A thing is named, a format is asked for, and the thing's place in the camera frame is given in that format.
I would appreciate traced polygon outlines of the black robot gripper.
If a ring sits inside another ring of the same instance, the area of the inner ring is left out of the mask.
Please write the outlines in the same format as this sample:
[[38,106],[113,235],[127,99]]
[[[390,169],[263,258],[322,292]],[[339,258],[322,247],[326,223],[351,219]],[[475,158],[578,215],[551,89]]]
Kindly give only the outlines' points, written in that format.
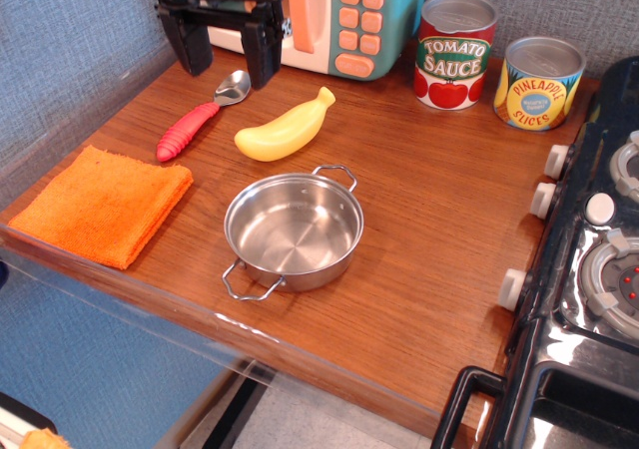
[[292,34],[284,0],[158,0],[158,15],[179,62],[199,76],[213,62],[207,27],[241,30],[248,72],[255,90],[281,68],[282,40]]

